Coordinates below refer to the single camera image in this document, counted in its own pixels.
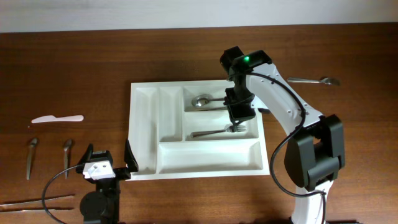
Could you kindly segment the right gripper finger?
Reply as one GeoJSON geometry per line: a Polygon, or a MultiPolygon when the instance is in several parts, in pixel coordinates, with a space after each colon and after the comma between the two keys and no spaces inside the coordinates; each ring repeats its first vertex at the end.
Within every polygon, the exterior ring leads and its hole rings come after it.
{"type": "Polygon", "coordinates": [[[234,88],[225,89],[226,96],[224,97],[224,105],[231,105],[234,103],[234,88]]]}
{"type": "Polygon", "coordinates": [[[238,104],[227,106],[229,119],[232,123],[243,123],[256,117],[256,112],[249,105],[238,104]]]}

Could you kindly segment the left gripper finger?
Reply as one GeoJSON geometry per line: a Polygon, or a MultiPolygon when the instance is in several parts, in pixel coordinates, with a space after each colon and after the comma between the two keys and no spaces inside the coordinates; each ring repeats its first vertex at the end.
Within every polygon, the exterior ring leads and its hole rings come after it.
{"type": "Polygon", "coordinates": [[[78,162],[78,165],[84,165],[89,162],[93,153],[93,145],[89,144],[85,153],[82,155],[81,159],[78,162]]]}
{"type": "Polygon", "coordinates": [[[128,139],[125,141],[124,147],[124,161],[129,172],[138,172],[139,165],[131,150],[131,145],[128,139]]]}

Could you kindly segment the steel fork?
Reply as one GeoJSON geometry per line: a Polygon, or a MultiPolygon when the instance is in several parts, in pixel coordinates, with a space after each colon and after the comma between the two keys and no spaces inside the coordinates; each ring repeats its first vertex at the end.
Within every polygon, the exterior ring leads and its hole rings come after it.
{"type": "Polygon", "coordinates": [[[227,126],[224,129],[219,129],[219,130],[214,130],[214,131],[197,131],[197,132],[192,132],[190,134],[191,138],[197,138],[201,136],[206,136],[206,135],[211,135],[211,134],[219,134],[219,133],[238,133],[238,132],[245,132],[247,131],[247,128],[245,126],[241,125],[231,125],[227,126]]]}
{"type": "Polygon", "coordinates": [[[288,78],[287,79],[288,82],[291,83],[322,83],[322,84],[326,84],[326,85],[336,85],[336,86],[340,86],[340,81],[335,79],[335,78],[321,78],[320,80],[311,80],[311,79],[305,79],[305,78],[288,78]]]}

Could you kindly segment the large steel spoon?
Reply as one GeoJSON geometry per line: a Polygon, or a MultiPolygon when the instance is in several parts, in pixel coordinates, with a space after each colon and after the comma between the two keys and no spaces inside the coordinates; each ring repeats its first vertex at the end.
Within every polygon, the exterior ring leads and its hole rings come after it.
{"type": "Polygon", "coordinates": [[[216,107],[216,108],[195,108],[193,111],[220,111],[220,110],[227,110],[227,107],[216,107]]]}
{"type": "Polygon", "coordinates": [[[224,101],[224,98],[213,98],[211,95],[199,95],[191,100],[191,105],[195,108],[200,108],[211,101],[224,101]]]}

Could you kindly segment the steel fork top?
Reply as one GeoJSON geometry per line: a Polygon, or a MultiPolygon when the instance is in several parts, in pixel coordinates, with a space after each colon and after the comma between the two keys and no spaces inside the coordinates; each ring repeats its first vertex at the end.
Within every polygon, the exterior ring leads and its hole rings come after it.
{"type": "Polygon", "coordinates": [[[335,79],[335,78],[321,78],[320,80],[311,80],[311,79],[305,79],[305,78],[288,78],[287,79],[288,82],[291,83],[322,83],[322,84],[326,84],[326,85],[336,85],[336,86],[340,86],[340,81],[335,79]]]}

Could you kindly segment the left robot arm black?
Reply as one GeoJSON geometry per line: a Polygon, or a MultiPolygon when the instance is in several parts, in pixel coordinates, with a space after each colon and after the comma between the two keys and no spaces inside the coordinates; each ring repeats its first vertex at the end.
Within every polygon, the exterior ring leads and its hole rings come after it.
{"type": "Polygon", "coordinates": [[[120,186],[119,183],[129,180],[139,165],[131,151],[128,140],[124,146],[124,162],[120,168],[113,167],[113,158],[109,151],[95,151],[89,144],[78,162],[76,172],[94,184],[96,189],[87,193],[80,202],[80,212],[84,223],[118,223],[120,186]]]}

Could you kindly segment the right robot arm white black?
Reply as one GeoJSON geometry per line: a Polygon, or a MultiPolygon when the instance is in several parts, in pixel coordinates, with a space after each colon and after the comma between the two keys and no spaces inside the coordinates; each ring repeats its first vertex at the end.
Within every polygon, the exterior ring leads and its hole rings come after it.
{"type": "Polygon", "coordinates": [[[288,223],[325,223],[327,195],[345,166],[343,123],[308,105],[263,50],[244,54],[232,47],[220,64],[234,83],[224,99],[233,129],[255,117],[258,99],[287,135],[271,155],[269,172],[281,191],[295,197],[288,223]]]}

